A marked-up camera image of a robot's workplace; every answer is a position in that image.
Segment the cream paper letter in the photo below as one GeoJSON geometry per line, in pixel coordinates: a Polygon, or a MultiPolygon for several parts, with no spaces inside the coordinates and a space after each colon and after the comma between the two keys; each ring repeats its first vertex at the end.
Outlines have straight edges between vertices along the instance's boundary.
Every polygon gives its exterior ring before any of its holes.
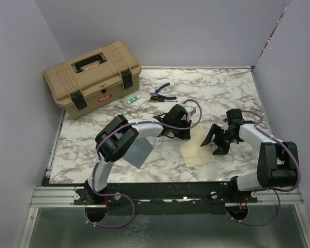
{"type": "Polygon", "coordinates": [[[209,146],[201,147],[202,142],[206,138],[203,126],[198,124],[191,129],[190,136],[189,140],[181,140],[179,142],[186,166],[192,167],[214,162],[215,159],[211,148],[209,146]]]}

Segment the grey paper envelope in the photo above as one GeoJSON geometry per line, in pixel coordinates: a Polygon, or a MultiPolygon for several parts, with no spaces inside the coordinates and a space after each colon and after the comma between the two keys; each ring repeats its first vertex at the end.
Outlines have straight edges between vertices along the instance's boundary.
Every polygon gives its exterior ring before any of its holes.
{"type": "Polygon", "coordinates": [[[148,139],[145,137],[137,138],[122,158],[139,169],[152,151],[153,146],[148,139]]]}

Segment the green white glue stick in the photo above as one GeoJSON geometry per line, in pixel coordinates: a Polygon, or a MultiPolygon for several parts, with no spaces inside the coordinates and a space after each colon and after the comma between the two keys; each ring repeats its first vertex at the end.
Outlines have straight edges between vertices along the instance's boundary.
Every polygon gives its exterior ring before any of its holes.
{"type": "Polygon", "coordinates": [[[131,98],[130,100],[127,101],[128,104],[134,103],[136,102],[138,99],[140,99],[140,96],[135,96],[133,98],[131,98]]]}

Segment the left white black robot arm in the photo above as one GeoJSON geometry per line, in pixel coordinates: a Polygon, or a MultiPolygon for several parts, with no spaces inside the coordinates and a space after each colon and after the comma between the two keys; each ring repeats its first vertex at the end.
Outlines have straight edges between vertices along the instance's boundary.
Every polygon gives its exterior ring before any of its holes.
{"type": "Polygon", "coordinates": [[[85,196],[93,204],[103,200],[109,174],[114,162],[124,158],[139,168],[152,152],[149,137],[169,137],[189,140],[191,116],[196,109],[174,105],[167,113],[149,120],[128,121],[116,116],[95,138],[98,159],[90,177],[85,182],[85,196]]]}

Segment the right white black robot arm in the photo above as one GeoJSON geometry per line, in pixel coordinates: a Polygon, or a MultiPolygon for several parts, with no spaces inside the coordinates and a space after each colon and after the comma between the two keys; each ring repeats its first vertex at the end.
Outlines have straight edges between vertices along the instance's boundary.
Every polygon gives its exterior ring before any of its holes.
{"type": "Polygon", "coordinates": [[[234,108],[226,112],[227,129],[213,124],[201,146],[216,145],[214,156],[226,155],[232,143],[247,142],[259,152],[256,169],[231,178],[227,196],[239,202],[246,192],[272,189],[280,192],[295,190],[301,180],[298,149],[294,142],[282,141],[265,132],[257,122],[245,120],[243,110],[234,108]]]}

